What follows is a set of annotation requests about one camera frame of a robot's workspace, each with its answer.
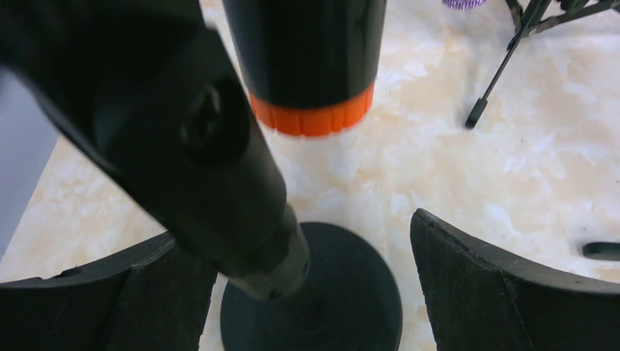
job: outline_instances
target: black round base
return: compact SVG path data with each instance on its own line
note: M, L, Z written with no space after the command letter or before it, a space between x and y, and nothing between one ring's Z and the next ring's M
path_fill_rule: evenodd
M256 301L228 284L220 317L224 349L396 351L402 331L401 298L379 253L335 225L301 227L310 248L306 283L320 297L311 299L316 308L305 310L320 313L311 313L314 321L293 322L290 306Z

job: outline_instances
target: black tube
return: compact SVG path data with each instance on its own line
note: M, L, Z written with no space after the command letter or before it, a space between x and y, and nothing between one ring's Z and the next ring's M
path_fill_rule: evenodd
M248 90L271 104L324 107L377 75L386 0L224 0Z

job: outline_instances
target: orange rim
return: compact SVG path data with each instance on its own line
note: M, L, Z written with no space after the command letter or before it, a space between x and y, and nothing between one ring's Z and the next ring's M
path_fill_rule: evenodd
M321 108L301 110L272 105L250 93L250 104L259 121L288 135L322 137L359 123L372 105L374 84L361 94Z

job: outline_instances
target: purple object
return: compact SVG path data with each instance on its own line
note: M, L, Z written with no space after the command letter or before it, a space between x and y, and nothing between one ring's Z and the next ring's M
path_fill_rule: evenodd
M469 10L475 7L479 7L484 4L486 0L442 0L444 5L452 10Z

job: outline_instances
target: screw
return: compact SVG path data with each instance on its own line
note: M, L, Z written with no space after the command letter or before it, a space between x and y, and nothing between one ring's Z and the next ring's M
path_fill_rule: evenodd
M190 119L181 125L181 140L188 151L207 151L222 125L222 101L209 85L190 105Z

